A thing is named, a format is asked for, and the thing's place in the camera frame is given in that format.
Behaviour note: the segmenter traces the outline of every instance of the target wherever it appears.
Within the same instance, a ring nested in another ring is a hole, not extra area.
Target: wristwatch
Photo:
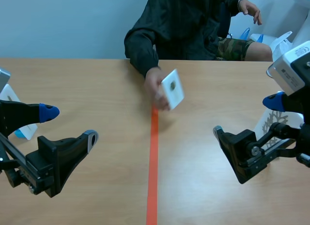
[[[240,4],[241,1],[242,0],[238,0],[238,10],[239,10],[239,12],[241,12],[240,7],[239,7],[239,4]]]

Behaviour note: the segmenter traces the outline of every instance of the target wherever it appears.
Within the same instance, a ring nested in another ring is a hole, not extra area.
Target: orange stripe
[[[152,108],[146,225],[157,225],[158,110]]]

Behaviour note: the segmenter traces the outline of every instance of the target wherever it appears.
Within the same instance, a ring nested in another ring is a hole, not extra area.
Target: man
[[[218,38],[221,2],[232,16],[243,12],[253,16],[255,24],[262,24],[260,10],[248,0],[148,0],[126,35],[126,57],[145,77],[145,89],[158,109],[170,109],[158,92],[166,76],[158,66],[159,59],[272,61],[267,45]]]

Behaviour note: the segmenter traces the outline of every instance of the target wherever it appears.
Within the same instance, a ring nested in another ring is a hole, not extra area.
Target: man's right hand
[[[155,67],[147,72],[144,81],[144,87],[148,96],[159,110],[170,110],[166,96],[159,91],[159,86],[166,76],[164,71]]]

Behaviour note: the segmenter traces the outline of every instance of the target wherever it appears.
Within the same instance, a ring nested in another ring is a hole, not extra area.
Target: black jacket
[[[221,2],[239,13],[238,0],[148,0],[125,37],[126,57],[144,77],[158,59],[214,60]]]

